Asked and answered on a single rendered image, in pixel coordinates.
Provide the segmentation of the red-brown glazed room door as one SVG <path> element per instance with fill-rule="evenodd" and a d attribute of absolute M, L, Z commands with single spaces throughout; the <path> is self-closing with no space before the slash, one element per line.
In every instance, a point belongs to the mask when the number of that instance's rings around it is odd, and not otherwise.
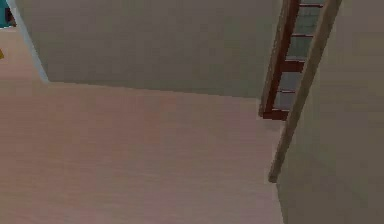
<path fill-rule="evenodd" d="M 282 0 L 259 105 L 264 119 L 287 119 L 325 0 Z"/>

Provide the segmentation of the teal cabinet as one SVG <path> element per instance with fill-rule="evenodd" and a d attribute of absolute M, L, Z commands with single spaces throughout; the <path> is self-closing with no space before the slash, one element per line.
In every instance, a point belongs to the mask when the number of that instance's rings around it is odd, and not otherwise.
<path fill-rule="evenodd" d="M 16 27 L 16 21 L 6 0 L 0 0 L 0 28 Z"/>

